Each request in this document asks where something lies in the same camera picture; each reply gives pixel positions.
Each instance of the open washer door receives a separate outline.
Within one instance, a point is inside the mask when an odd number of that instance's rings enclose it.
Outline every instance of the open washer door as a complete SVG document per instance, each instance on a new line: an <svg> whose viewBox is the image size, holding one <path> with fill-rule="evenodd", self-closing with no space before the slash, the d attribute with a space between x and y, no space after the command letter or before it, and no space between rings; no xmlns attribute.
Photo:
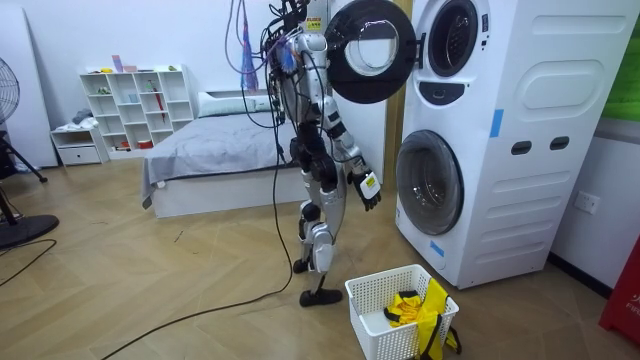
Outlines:
<svg viewBox="0 0 640 360"><path fill-rule="evenodd" d="M355 103L386 100L404 85L416 61L422 68L425 37L416 41L411 20L392 1L355 0L325 32L329 83Z"/></svg>

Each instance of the wooden floor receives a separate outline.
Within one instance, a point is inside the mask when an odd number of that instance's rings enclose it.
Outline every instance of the wooden floor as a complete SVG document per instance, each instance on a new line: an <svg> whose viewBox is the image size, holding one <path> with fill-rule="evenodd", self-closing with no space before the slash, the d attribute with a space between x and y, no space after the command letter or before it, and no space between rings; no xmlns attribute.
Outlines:
<svg viewBox="0 0 640 360"><path fill-rule="evenodd" d="M289 270L269 206L157 220L140 206L138 160L17 175L2 187L26 214L55 214L58 246L0 288L0 359L99 359L161 323L281 287ZM326 285L426 263L396 230L395 198L365 213L351 196ZM298 255L297 204L279 206ZM46 245L0 258L0 279ZM346 301L301 309L306 276L260 303L170 326L113 359L362 359ZM604 299L551 265L456 291L464 352L452 359L638 359L597 321Z"/></svg>

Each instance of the wall outlet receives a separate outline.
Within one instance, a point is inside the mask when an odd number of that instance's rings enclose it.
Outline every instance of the wall outlet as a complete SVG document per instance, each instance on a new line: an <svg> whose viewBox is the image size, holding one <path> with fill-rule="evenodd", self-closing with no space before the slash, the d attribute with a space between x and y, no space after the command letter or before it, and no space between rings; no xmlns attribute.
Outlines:
<svg viewBox="0 0 640 360"><path fill-rule="evenodd" d="M577 209L593 215L596 213L599 203L599 197L587 194L584 191L578 191L578 195L576 195L576 201L573 202L573 206Z"/></svg>

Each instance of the gray bedsheet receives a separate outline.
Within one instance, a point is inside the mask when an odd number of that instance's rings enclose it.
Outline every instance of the gray bedsheet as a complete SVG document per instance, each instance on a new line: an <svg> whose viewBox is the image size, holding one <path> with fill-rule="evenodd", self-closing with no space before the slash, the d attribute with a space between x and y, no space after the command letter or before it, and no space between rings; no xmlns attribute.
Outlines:
<svg viewBox="0 0 640 360"><path fill-rule="evenodd" d="M260 124L271 124L271 113L251 117ZM289 142L295 132L288 120L278 132L289 162ZM161 181L273 167L276 153L273 129L254 125L246 114L196 119L147 152L142 166L142 206L151 206L154 185Z"/></svg>

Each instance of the cubby shelf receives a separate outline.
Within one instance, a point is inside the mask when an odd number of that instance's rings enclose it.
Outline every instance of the cubby shelf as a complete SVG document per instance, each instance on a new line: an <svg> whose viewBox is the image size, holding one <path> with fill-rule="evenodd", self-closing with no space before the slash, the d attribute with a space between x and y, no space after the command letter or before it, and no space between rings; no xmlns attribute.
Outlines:
<svg viewBox="0 0 640 360"><path fill-rule="evenodd" d="M110 159L144 156L139 141L152 140L157 145L193 120L187 71L184 65L177 68L80 75ZM99 94L103 88L111 94ZM116 150L124 142L130 151Z"/></svg>

